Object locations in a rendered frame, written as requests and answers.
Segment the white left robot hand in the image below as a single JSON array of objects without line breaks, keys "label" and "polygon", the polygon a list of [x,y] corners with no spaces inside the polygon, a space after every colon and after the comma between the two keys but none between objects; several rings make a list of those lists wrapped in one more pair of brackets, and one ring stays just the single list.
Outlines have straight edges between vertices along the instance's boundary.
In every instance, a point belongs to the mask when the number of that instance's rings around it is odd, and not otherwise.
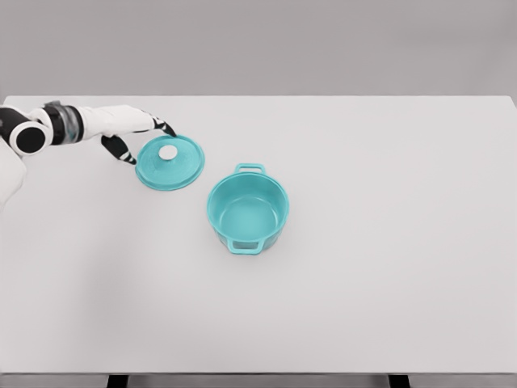
[{"label": "white left robot hand", "polygon": [[170,137],[177,137],[176,132],[166,121],[139,108],[117,105],[104,107],[101,112],[107,113],[104,119],[106,127],[100,132],[102,146],[115,159],[131,165],[136,165],[137,159],[132,156],[122,135],[161,130]]}]

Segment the teal pot lid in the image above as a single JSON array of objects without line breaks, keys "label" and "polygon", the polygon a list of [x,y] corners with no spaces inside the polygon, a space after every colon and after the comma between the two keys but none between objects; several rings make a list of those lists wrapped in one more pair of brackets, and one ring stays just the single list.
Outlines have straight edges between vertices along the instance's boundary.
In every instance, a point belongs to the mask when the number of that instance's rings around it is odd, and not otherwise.
[{"label": "teal pot lid", "polygon": [[[165,159],[163,147],[173,146],[176,155]],[[163,135],[146,142],[137,155],[137,178],[148,188],[174,191],[193,183],[204,169],[204,152],[189,137]]]}]

